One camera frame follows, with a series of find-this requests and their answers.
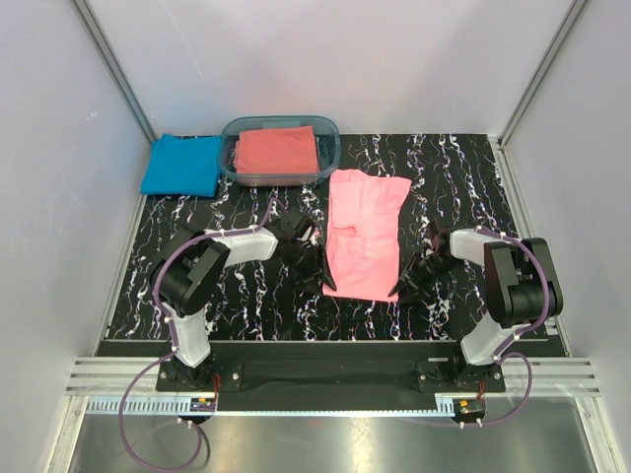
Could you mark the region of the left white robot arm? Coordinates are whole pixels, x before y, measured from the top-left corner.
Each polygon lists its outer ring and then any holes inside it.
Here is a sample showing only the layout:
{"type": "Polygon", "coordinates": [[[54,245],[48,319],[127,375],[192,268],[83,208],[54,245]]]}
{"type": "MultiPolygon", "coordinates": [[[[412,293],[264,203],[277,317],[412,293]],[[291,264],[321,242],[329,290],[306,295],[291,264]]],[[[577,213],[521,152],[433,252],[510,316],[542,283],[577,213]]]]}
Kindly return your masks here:
{"type": "Polygon", "coordinates": [[[247,262],[278,260],[294,272],[300,290],[335,290],[317,225],[307,215],[281,208],[242,229],[210,233],[182,227],[159,254],[150,276],[155,306],[169,327],[172,347],[166,362],[193,390],[212,380],[212,349],[205,334],[205,307],[225,269],[247,262]]]}

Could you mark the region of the pink t shirt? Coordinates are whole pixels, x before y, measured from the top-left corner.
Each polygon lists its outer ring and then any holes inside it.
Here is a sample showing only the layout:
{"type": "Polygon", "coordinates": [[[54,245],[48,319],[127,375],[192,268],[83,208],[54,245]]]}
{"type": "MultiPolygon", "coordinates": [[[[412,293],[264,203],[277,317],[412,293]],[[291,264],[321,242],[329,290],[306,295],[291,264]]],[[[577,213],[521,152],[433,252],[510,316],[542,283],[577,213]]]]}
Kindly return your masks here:
{"type": "Polygon", "coordinates": [[[335,171],[329,181],[326,257],[335,288],[326,296],[395,303],[399,278],[399,214],[411,180],[335,171]]]}

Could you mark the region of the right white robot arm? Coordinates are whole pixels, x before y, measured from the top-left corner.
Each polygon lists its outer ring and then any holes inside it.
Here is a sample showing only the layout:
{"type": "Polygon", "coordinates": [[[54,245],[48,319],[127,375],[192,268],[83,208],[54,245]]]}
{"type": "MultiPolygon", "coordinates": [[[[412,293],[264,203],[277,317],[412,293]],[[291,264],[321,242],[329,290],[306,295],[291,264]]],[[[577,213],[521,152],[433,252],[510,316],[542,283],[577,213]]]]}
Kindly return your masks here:
{"type": "Polygon", "coordinates": [[[437,377],[463,391],[490,377],[513,343],[560,314],[564,305],[545,239],[520,239],[481,226],[431,225],[430,242],[407,262],[390,293],[402,305],[420,302],[434,282],[465,262],[484,270],[486,312],[456,342],[437,377]]]}

